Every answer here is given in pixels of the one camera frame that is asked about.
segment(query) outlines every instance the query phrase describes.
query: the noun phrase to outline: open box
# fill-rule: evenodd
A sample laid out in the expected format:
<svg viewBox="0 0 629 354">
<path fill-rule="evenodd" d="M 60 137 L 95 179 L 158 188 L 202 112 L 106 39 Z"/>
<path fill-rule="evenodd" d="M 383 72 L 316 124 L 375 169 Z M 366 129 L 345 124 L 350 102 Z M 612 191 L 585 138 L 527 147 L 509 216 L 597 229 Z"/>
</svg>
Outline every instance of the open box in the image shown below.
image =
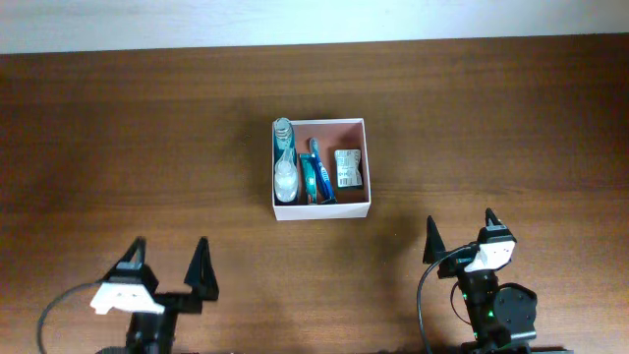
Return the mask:
<svg viewBox="0 0 629 354">
<path fill-rule="evenodd" d="M 367 157 L 367 141 L 365 138 L 365 122 L 363 118 L 326 119 L 291 121 L 295 135 L 295 151 L 310 152 L 309 139 L 317 138 L 321 162 L 330 176 L 334 196 L 338 204 L 316 205 L 306 204 L 306 191 L 302 175 L 301 161 L 297 161 L 299 174 L 299 204 L 296 206 L 279 206 L 275 203 L 273 190 L 274 161 L 271 158 L 271 202 L 278 220 L 307 220 L 327 218 L 365 217 L 372 205 L 372 189 L 370 183 L 370 166 Z M 274 133 L 271 134 L 271 156 L 273 156 Z M 336 161 L 334 152 L 338 149 L 359 149 L 361 151 L 360 172 L 363 176 L 363 189 L 339 190 L 336 181 Z M 317 201 L 323 196 L 317 183 Z"/>
</svg>

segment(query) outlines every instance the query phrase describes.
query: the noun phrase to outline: label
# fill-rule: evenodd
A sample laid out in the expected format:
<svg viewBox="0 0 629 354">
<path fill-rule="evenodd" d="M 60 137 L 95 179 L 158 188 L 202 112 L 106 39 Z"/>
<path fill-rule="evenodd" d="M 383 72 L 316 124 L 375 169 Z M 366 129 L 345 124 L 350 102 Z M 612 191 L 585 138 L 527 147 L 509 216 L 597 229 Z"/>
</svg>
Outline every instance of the label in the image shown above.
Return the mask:
<svg viewBox="0 0 629 354">
<path fill-rule="evenodd" d="M 363 177 L 359 171 L 361 165 L 359 149 L 337 150 L 334 152 L 334 158 L 338 188 L 363 186 Z"/>
</svg>

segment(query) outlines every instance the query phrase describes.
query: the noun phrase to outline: transparent bottle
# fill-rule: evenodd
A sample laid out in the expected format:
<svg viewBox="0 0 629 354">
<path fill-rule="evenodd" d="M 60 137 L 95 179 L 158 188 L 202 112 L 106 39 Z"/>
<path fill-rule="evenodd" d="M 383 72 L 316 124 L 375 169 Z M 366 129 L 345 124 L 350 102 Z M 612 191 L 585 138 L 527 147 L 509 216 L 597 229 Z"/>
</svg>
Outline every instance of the transparent bottle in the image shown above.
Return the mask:
<svg viewBox="0 0 629 354">
<path fill-rule="evenodd" d="M 279 118 L 273 122 L 273 162 L 279 161 L 287 148 L 295 148 L 293 126 L 288 118 Z M 297 165 L 297 155 L 293 153 L 293 164 Z"/>
<path fill-rule="evenodd" d="M 299 191 L 299 177 L 297 166 L 293 163 L 294 148 L 284 149 L 282 157 L 275 163 L 273 174 L 273 189 L 275 198 L 281 206 L 289 206 L 297 203 Z"/>
</svg>

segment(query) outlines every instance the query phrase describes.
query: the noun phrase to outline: toiletry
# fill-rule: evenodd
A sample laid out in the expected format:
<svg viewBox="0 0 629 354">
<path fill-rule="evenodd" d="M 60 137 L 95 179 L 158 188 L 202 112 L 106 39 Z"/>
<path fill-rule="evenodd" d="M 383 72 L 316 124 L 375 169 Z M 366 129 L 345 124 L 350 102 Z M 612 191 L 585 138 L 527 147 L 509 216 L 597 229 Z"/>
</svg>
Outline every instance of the toiletry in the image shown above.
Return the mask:
<svg viewBox="0 0 629 354">
<path fill-rule="evenodd" d="M 273 162 L 277 163 L 287 148 L 295 148 L 295 134 L 288 118 L 273 122 Z M 297 155 L 293 154 L 293 164 L 297 165 Z"/>
<path fill-rule="evenodd" d="M 294 154 L 293 148 L 286 148 L 279 161 L 275 163 L 273 189 L 276 202 L 281 206 L 292 206 L 297 203 L 299 177 L 297 176 L 297 166 L 293 163 Z"/>
<path fill-rule="evenodd" d="M 313 167 L 313 157 L 309 153 L 300 153 L 299 159 L 302 164 L 302 175 L 304 176 L 308 205 L 316 205 L 316 174 Z"/>
<path fill-rule="evenodd" d="M 336 198 L 334 198 L 334 190 L 332 190 L 332 183 L 330 177 L 327 175 L 327 170 L 321 162 L 319 156 L 318 140 L 311 138 L 310 140 L 311 154 L 314 163 L 314 172 L 316 173 L 316 179 L 321 187 L 321 193 L 323 194 L 323 204 L 336 204 Z"/>
<path fill-rule="evenodd" d="M 336 185 L 339 189 L 362 189 L 361 151 L 359 149 L 337 150 L 334 152 L 336 160 Z"/>
</svg>

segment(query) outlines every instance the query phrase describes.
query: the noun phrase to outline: wooden table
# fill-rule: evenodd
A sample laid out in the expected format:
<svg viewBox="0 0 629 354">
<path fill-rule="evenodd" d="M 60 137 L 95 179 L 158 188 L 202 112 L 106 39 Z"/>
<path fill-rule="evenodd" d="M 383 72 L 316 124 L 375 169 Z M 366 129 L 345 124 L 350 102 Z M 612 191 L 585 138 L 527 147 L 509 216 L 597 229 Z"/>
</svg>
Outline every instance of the wooden table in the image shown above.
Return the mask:
<svg viewBox="0 0 629 354">
<path fill-rule="evenodd" d="M 539 295 L 536 346 L 629 339 L 629 36 L 166 49 L 0 57 L 0 352 L 134 238 L 185 290 L 200 236 L 220 299 L 182 316 L 201 353 L 419 350 L 426 217 L 448 248 L 493 207 L 518 238 L 499 273 Z M 366 219 L 275 221 L 270 123 L 363 117 Z M 453 281 L 425 288 L 432 345 L 472 340 Z M 87 291 L 48 318 L 49 353 L 123 345 L 129 315 Z M 464 311 L 457 296 L 455 305 Z"/>
</svg>

